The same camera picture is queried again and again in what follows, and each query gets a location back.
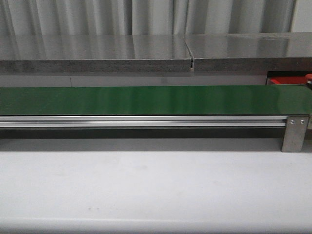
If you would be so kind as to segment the aluminium conveyor side rail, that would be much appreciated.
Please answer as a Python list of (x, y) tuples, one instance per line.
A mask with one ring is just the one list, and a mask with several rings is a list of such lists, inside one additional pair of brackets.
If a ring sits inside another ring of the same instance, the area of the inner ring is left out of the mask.
[(1, 116), (11, 127), (284, 127), (287, 116)]

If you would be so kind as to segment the grey pleated curtain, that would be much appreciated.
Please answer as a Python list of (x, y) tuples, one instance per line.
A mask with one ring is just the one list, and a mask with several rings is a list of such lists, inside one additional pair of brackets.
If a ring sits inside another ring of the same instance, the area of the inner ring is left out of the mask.
[(288, 32), (293, 0), (3, 0), (2, 35)]

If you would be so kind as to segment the right steel counter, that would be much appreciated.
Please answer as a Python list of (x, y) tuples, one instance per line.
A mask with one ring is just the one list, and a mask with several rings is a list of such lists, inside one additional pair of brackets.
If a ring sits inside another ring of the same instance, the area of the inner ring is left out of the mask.
[(186, 35), (196, 72), (310, 71), (312, 34)]

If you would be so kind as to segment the steel counter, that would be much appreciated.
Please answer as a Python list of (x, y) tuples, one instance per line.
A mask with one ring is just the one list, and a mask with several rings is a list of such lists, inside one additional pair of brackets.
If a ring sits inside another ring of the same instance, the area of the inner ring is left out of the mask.
[(181, 36), (1, 36), (1, 73), (188, 72)]
[(196, 72), (310, 71), (312, 34), (186, 35)]

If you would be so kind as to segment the steel conveyor support bracket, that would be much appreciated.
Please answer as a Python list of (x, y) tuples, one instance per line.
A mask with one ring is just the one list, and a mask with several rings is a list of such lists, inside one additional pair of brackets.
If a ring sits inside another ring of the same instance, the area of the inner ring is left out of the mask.
[(284, 153), (301, 152), (309, 116), (288, 116), (281, 151)]

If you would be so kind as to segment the left steel counter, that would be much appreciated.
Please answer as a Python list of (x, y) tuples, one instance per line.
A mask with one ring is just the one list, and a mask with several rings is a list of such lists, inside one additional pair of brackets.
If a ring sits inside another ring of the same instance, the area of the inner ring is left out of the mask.
[(188, 72), (181, 36), (1, 36), (1, 73)]

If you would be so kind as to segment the green conveyor belt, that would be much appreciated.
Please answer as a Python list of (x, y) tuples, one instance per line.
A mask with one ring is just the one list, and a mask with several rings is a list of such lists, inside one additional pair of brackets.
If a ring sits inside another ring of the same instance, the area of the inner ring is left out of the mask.
[(300, 85), (1, 88), (3, 116), (309, 115)]

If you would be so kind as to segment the red plastic bin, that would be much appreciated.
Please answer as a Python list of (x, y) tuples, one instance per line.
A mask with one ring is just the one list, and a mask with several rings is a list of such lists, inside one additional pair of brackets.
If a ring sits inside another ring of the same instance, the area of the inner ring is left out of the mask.
[(305, 85), (306, 83), (306, 77), (292, 76), (268, 78), (266, 85)]

